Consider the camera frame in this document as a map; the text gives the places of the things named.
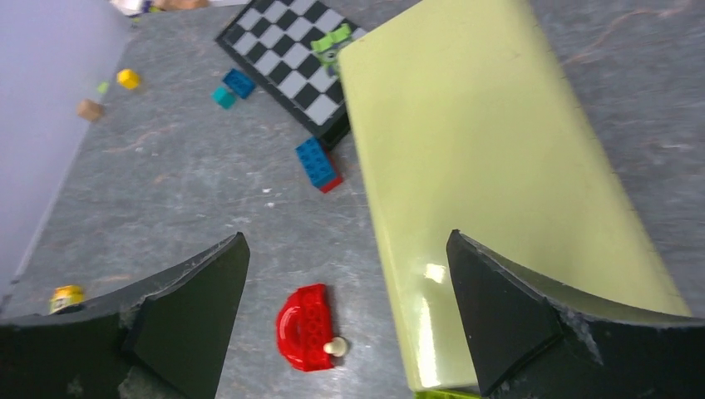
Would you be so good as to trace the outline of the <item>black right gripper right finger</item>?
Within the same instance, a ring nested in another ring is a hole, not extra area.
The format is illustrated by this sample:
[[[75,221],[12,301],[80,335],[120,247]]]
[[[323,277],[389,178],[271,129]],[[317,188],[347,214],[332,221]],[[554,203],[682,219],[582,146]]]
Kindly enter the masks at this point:
[[[701,318],[586,293],[458,230],[446,253],[483,397],[703,397]]]

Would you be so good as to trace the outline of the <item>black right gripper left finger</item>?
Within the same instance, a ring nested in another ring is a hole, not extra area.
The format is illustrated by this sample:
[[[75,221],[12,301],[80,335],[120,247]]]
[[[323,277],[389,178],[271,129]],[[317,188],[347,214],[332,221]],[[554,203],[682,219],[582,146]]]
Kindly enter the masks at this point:
[[[137,369],[185,398],[214,397],[249,256],[235,234],[114,292],[2,320],[2,397],[117,398]]]

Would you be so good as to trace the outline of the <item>green drawer cabinet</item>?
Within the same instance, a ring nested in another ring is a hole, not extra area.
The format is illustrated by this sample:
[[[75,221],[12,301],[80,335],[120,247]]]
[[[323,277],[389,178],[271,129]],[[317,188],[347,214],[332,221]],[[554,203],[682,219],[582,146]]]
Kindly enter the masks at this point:
[[[690,311],[526,1],[422,1],[338,56],[408,385],[477,383],[458,229],[585,292]]]

